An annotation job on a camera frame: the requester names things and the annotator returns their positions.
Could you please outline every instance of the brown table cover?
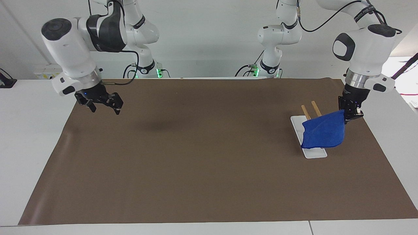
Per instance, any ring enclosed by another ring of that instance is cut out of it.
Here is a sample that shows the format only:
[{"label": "brown table cover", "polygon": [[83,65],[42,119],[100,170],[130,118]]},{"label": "brown table cover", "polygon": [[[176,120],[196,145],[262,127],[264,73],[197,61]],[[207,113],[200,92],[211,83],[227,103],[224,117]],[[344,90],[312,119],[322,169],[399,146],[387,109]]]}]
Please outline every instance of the brown table cover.
[{"label": "brown table cover", "polygon": [[342,88],[329,78],[108,87],[121,114],[75,105],[19,224],[418,218],[363,119],[327,158],[304,158],[290,117],[302,104],[314,114],[312,100],[336,111]]}]

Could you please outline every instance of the black cable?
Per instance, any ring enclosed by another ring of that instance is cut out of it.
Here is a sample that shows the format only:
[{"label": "black cable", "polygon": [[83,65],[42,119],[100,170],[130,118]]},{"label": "black cable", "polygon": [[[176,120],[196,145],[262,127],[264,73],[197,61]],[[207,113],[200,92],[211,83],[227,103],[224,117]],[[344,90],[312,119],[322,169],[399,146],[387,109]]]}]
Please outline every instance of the black cable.
[{"label": "black cable", "polygon": [[127,74],[128,78],[129,78],[129,73],[131,73],[131,72],[136,72],[136,71],[135,70],[129,70],[129,72]]},{"label": "black cable", "polygon": [[260,56],[257,58],[257,60],[254,62],[254,64],[257,64],[258,60],[261,58],[261,56],[263,55],[264,50],[261,52]]},{"label": "black cable", "polygon": [[10,77],[10,79],[13,79],[13,77],[10,76],[10,74],[8,72],[6,72],[4,69],[0,68],[0,70],[3,71],[5,74],[7,74]]},{"label": "black cable", "polygon": [[382,17],[382,19],[383,19],[383,23],[385,25],[387,25],[387,21],[386,21],[385,16],[380,11],[378,11],[378,10],[374,10],[374,12],[377,13],[378,15],[380,15]]},{"label": "black cable", "polygon": [[171,76],[170,76],[170,72],[169,72],[168,70],[166,70],[166,69],[162,69],[161,71],[162,71],[162,72],[163,72],[163,71],[166,71],[166,72],[167,72],[167,74],[168,74],[168,77],[169,77],[169,78],[171,78]]},{"label": "black cable", "polygon": [[235,77],[236,76],[238,76],[238,74],[241,72],[241,70],[243,70],[244,68],[246,68],[246,67],[250,67],[249,65],[244,65],[244,66],[242,66],[239,70],[238,70],[238,72],[235,74]]},{"label": "black cable", "polygon": [[[370,2],[370,0],[366,0],[366,2],[370,5],[370,6],[372,6],[373,4]],[[380,22],[380,24],[383,24],[384,23],[384,21],[382,21],[382,19],[380,19],[380,17],[379,17],[379,13],[377,13],[376,11],[374,11],[375,12],[375,15],[376,15],[376,17],[377,17],[377,19],[379,20],[379,22]]]},{"label": "black cable", "polygon": [[126,71],[128,71],[128,68],[129,68],[129,67],[131,67],[131,66],[132,66],[132,64],[130,64],[130,65],[128,65],[128,66],[126,66],[125,70],[123,71],[123,76],[122,76],[122,78],[125,78],[125,76],[126,76]]},{"label": "black cable", "polygon": [[299,24],[301,25],[301,28],[304,30],[304,31],[306,31],[306,32],[309,32],[309,33],[312,33],[312,32],[315,32],[315,31],[317,31],[318,29],[320,29],[320,28],[322,28],[326,23],[328,23],[332,18],[334,18],[334,16],[336,16],[338,13],[340,13],[342,10],[344,10],[344,8],[346,8],[346,7],[348,7],[348,6],[350,6],[351,4],[354,4],[354,3],[360,3],[360,2],[362,2],[362,1],[360,1],[360,0],[357,0],[357,1],[352,1],[352,2],[350,2],[350,3],[347,3],[344,7],[342,7],[341,9],[339,9],[337,12],[335,12],[328,20],[326,20],[323,24],[321,24],[319,27],[317,27],[316,29],[313,29],[313,30],[307,30],[307,29],[305,29],[304,27],[303,27],[303,25],[302,25],[302,22],[301,22],[301,17],[299,16],[298,17],[298,21],[299,21]]},{"label": "black cable", "polygon": [[92,15],[92,5],[90,3],[90,0],[87,0],[89,2],[89,11],[90,11],[90,15]]},{"label": "black cable", "polygon": [[251,74],[251,72],[252,72],[251,70],[249,70],[249,71],[245,72],[245,73],[244,73],[244,75],[243,75],[243,77],[245,77],[245,74],[246,74],[246,73],[248,73],[248,75],[247,75],[247,77],[248,77],[248,76]]},{"label": "black cable", "polygon": [[[136,52],[136,51],[120,51],[120,52],[135,53],[136,54],[136,59],[137,59],[136,65],[138,66],[138,64],[139,64],[139,54],[138,54],[138,52]],[[125,86],[125,85],[131,84],[133,82],[133,80],[135,79],[137,72],[138,72],[138,69],[135,69],[135,74],[133,75],[133,78],[129,82],[127,82],[127,83],[115,83],[115,85],[117,85],[117,86]]]}]

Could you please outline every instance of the white wall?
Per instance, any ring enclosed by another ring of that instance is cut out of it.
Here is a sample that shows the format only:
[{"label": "white wall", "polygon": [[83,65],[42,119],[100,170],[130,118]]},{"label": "white wall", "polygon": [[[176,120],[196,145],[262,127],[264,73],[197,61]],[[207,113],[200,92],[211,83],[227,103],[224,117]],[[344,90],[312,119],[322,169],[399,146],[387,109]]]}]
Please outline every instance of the white wall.
[{"label": "white wall", "polygon": [[[30,77],[36,64],[54,62],[40,36],[46,21],[88,15],[87,0],[0,2],[17,20],[14,24],[0,22],[0,66],[18,74],[18,78]],[[391,26],[404,30],[397,43],[418,22],[416,0],[372,2]],[[172,77],[233,76],[242,65],[253,63],[263,50],[257,41],[258,29],[278,22],[276,0],[141,0],[140,4],[147,19],[161,33],[159,42],[150,45],[153,55]],[[93,13],[106,11],[96,3],[92,6]],[[0,14],[4,11],[0,5]],[[303,1],[302,22],[306,28],[314,28],[332,14],[315,1]],[[24,41],[22,33],[13,32],[16,25],[21,26],[23,35],[29,36]],[[321,30],[305,33],[299,44],[282,46],[283,77],[341,77],[348,64],[333,56],[332,44],[341,32],[356,28],[351,17],[342,13]],[[5,49],[13,54],[12,59],[3,52]],[[125,66],[134,62],[133,56],[127,54],[92,54],[106,78],[121,77]]]}]

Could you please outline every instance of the green light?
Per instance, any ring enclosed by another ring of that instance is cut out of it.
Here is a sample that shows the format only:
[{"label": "green light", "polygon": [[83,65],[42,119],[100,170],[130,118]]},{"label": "green light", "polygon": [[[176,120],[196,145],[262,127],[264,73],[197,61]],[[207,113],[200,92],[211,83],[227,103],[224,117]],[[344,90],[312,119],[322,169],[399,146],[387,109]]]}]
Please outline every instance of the green light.
[{"label": "green light", "polygon": [[260,69],[256,68],[256,70],[254,71],[254,76],[258,77],[258,74],[260,73]]},{"label": "green light", "polygon": [[157,75],[158,75],[158,78],[163,77],[163,73],[161,72],[161,70],[157,69]]}]

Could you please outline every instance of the wooden stick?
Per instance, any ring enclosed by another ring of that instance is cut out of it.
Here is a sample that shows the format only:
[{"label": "wooden stick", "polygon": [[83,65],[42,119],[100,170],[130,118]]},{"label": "wooden stick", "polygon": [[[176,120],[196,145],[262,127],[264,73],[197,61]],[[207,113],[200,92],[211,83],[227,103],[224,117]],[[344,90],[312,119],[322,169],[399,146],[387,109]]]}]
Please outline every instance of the wooden stick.
[{"label": "wooden stick", "polygon": [[306,119],[307,119],[307,120],[310,120],[310,119],[311,119],[311,117],[309,116],[309,113],[308,113],[308,111],[306,110],[306,107],[305,107],[304,105],[302,105],[301,107],[302,107],[302,111],[303,111],[303,114],[305,115]]},{"label": "wooden stick", "polygon": [[312,101],[311,103],[312,103],[313,109],[314,109],[314,110],[315,110],[315,112],[316,112],[316,115],[318,115],[318,117],[322,116],[321,111],[319,111],[319,108],[318,108],[318,106],[316,105],[316,102],[315,102],[315,101]]}]

